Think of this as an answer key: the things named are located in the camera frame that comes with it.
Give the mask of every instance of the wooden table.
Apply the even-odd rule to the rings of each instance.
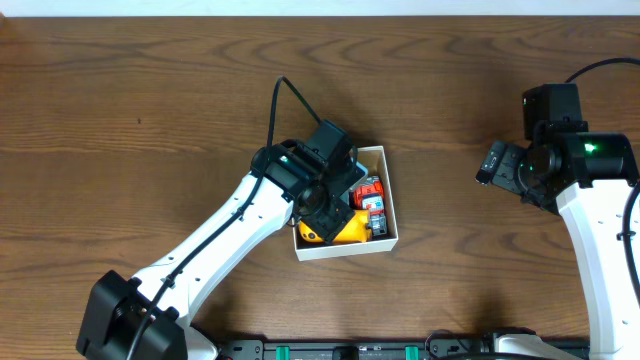
[[[384,145],[394,251],[298,262],[284,229],[217,288],[218,338],[423,339],[525,326],[588,336],[559,217],[474,181],[523,143],[520,94],[640,55],[637,18],[6,19],[0,29],[0,358],[79,358],[94,282],[131,276],[228,198],[263,146],[275,78]],[[640,141],[640,71],[578,80],[592,130]],[[277,139],[314,122],[288,93]]]

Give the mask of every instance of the black cable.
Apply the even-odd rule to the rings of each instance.
[[[439,358],[440,360],[552,360],[531,355],[512,353],[469,353],[457,354]]]
[[[313,119],[320,124],[322,121],[320,120],[320,117],[318,116],[318,114],[316,114],[315,111],[313,111],[313,109],[311,108],[311,106],[309,105],[309,103],[307,103],[307,101],[302,97],[302,95],[300,94],[300,92],[298,91],[298,89],[295,88],[295,86],[293,86],[293,84],[289,81],[289,79],[287,79],[284,76],[280,76],[278,78],[278,82],[276,83],[276,87],[279,87],[279,83],[280,81],[284,81],[285,84],[287,84],[287,86],[289,87],[289,89],[291,89],[291,91],[293,91],[293,93],[296,95],[296,97],[298,98],[298,100],[300,100],[300,102],[302,103],[302,105],[304,105],[304,107],[307,109],[307,111],[309,112],[309,114],[311,114],[311,116],[313,116]]]
[[[276,85],[273,89],[273,97],[271,98],[271,114],[269,115],[269,132],[267,134],[267,145],[265,147],[265,152],[264,152],[265,154],[267,154],[267,156],[269,156],[269,149],[271,149],[271,145],[273,144],[273,132],[274,132],[275,123],[276,123],[276,105],[278,102],[278,92],[280,91],[280,84],[283,81],[285,84],[289,86],[291,91],[293,91],[293,93],[296,94],[300,102],[302,102],[305,108],[307,108],[307,110],[309,111],[309,113],[311,113],[311,115],[316,120],[316,122],[320,123],[320,118],[318,117],[318,115],[313,111],[313,109],[311,109],[311,106],[309,106],[309,104],[304,100],[302,95],[293,86],[293,84],[291,84],[291,82],[289,82],[289,80],[284,76],[278,77],[278,79],[276,80]],[[138,345],[140,345],[140,340],[142,340],[142,335],[144,334],[144,331],[146,330],[147,325],[151,321],[151,316],[153,315],[153,312],[158,306],[158,303],[160,302],[160,299],[162,298],[164,293],[167,291],[169,287],[173,285],[175,278],[182,272],[182,270],[189,264],[189,262],[191,262],[191,260],[193,260],[196,256],[198,256],[198,254],[204,248],[206,248],[209,244],[211,244],[211,242],[215,240],[215,238],[217,238],[229,226],[231,226],[231,224],[233,224],[236,220],[241,218],[245,210],[247,210],[247,208],[251,205],[253,198],[256,196],[256,193],[260,188],[260,184],[262,183],[264,173],[267,170],[268,163],[269,163],[269,158],[265,159],[265,162],[262,165],[262,171],[258,175],[256,183],[253,186],[253,189],[251,190],[251,193],[249,194],[249,197],[244,202],[244,204],[242,204],[242,206],[240,206],[238,210],[234,212],[224,224],[222,224],[222,226],[220,226],[216,231],[213,232],[213,234],[209,235],[209,237],[207,237],[202,243],[200,243],[198,247],[196,247],[191,253],[189,253],[189,255],[187,255],[187,257],[185,257],[180,262],[180,264],[178,264],[178,266],[176,266],[176,268],[169,275],[167,275],[164,282],[160,286],[160,289],[158,289],[158,292],[156,293],[156,295],[153,297],[153,300],[149,304],[147,308],[147,312],[142,318],[142,322],[140,323],[140,326],[138,326],[138,329],[136,330],[136,333],[133,337],[133,341],[131,342],[131,346],[129,347],[129,352],[127,353],[127,357],[126,357],[127,360],[133,359],[133,356],[135,355],[135,352],[138,349]]]
[[[567,80],[565,80],[565,83],[572,82],[573,80],[575,80],[575,78],[577,78],[578,76],[586,73],[589,70],[593,70],[593,69],[595,69],[597,67],[604,66],[604,65],[609,65],[609,64],[634,64],[634,65],[640,65],[640,59],[622,57],[622,58],[612,58],[612,59],[606,59],[606,60],[598,61],[597,63],[593,63],[591,65],[583,67],[582,69],[580,69],[575,74],[569,76],[569,78]]]
[[[631,247],[631,239],[633,238],[633,233],[631,232],[631,213],[633,212],[633,206],[636,203],[638,194],[640,194],[640,183],[633,187],[633,190],[631,190],[631,193],[627,198],[627,203],[624,206],[624,213],[622,214],[622,233],[620,234],[620,237],[624,244],[624,256],[627,259],[627,267],[629,268],[633,291],[636,293],[636,300],[638,300],[638,306],[640,306],[640,280],[638,279],[638,269],[636,268],[636,262],[633,259],[633,249]]]

